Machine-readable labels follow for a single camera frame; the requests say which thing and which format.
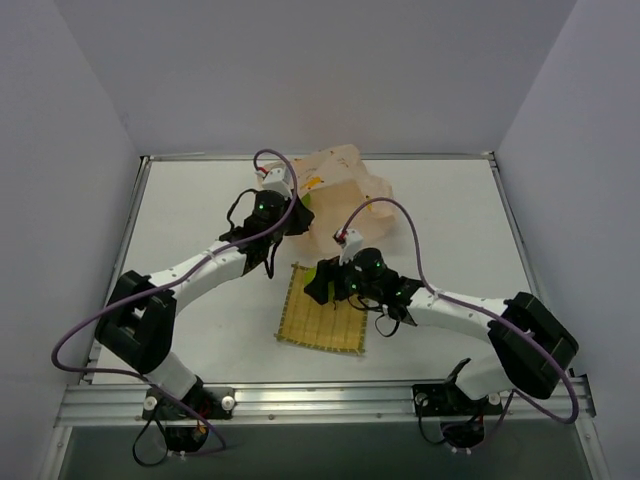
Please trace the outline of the translucent banana print plastic bag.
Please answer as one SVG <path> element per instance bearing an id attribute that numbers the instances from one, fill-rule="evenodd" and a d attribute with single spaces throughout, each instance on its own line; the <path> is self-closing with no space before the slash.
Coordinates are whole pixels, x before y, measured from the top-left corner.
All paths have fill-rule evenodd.
<path id="1" fill-rule="evenodd" d="M 393 196 L 391 183 L 371 173 L 359 149 L 340 145 L 314 152 L 292 161 L 298 194 L 309 194 L 309 209 L 314 213 L 310 230 L 291 238 L 295 251 L 302 256 L 327 258 L 339 253 L 333 240 L 350 215 L 365 201 Z"/>

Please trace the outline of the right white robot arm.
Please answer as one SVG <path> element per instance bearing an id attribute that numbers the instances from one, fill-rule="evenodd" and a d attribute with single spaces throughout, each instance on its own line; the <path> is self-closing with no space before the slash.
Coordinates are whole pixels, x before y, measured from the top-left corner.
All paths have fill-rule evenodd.
<path id="1" fill-rule="evenodd" d="M 492 354 L 463 356 L 462 368 L 449 376 L 471 400 L 513 389 L 547 399 L 579 351 L 574 336 L 536 296 L 519 292 L 495 299 L 428 290 L 421 280 L 389 268 L 376 248 L 365 248 L 347 262 L 319 261 L 305 275 L 304 291 L 320 305 L 353 298 L 374 302 L 396 322 L 491 345 Z"/>

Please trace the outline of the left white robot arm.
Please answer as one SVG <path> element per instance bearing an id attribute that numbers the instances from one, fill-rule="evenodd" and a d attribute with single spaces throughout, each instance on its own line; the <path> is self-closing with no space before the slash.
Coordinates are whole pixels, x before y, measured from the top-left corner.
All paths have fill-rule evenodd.
<path id="1" fill-rule="evenodd" d="M 117 307 L 101 316 L 95 339 L 137 375 L 185 402 L 202 380 L 172 352 L 178 314 L 219 285 L 262 264 L 271 267 L 283 238 L 306 233 L 313 220 L 298 197 L 256 192 L 251 214 L 207 250 L 164 271 L 121 275 L 108 301 Z"/>

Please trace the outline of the green fake pear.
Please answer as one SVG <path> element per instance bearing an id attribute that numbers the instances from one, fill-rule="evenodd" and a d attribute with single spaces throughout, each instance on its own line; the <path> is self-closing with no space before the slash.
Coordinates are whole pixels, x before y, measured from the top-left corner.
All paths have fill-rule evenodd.
<path id="1" fill-rule="evenodd" d="M 307 287 L 308 285 L 310 285 L 315 277 L 316 277 L 316 273 L 317 273 L 317 268 L 316 267 L 311 267 L 309 269 L 307 269 L 304 272 L 304 276 L 303 276 L 303 285 L 305 287 Z"/>

